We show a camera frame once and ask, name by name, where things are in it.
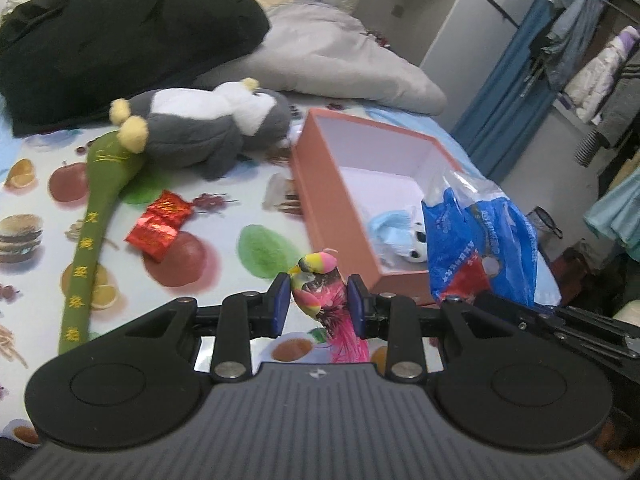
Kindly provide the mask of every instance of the black cloth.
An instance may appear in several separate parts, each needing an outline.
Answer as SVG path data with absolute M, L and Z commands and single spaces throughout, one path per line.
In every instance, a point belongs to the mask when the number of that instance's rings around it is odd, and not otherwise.
M 75 126 L 114 99 L 188 87 L 268 30 L 255 0 L 31 0 L 0 27 L 0 94 L 16 136 Z

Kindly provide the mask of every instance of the white jacket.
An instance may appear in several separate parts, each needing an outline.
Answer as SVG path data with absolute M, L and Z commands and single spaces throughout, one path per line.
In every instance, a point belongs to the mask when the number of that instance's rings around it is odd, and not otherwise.
M 640 38 L 633 27 L 625 27 L 621 34 L 624 32 L 629 33 L 635 41 Z M 593 119 L 600 103 L 609 94 L 615 83 L 614 76 L 628 54 L 625 44 L 616 36 L 564 88 L 564 92 L 574 102 L 575 113 L 585 123 Z

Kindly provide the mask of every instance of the blue plastic bag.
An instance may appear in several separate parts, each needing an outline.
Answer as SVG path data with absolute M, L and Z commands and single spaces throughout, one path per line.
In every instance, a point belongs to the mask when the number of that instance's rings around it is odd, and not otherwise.
M 471 299 L 482 290 L 533 305 L 536 231 L 502 190 L 485 178 L 447 171 L 422 204 L 431 294 Z

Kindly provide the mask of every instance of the red foil packet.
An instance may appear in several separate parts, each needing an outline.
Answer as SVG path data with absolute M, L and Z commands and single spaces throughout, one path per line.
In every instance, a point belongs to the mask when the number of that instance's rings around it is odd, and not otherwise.
M 177 237 L 180 227 L 193 212 L 189 202 L 171 191 L 164 190 L 160 197 L 146 208 L 125 241 L 161 262 Z

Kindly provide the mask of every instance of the printed cup of tea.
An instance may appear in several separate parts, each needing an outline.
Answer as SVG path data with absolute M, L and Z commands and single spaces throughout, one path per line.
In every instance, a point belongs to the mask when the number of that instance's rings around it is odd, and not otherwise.
M 328 345 L 318 345 L 306 332 L 283 334 L 271 342 L 262 353 L 262 361 L 277 363 L 325 364 L 331 362 Z
M 27 447 L 40 446 L 40 438 L 33 429 L 33 424 L 21 418 L 9 422 L 2 430 L 2 436 L 15 440 Z

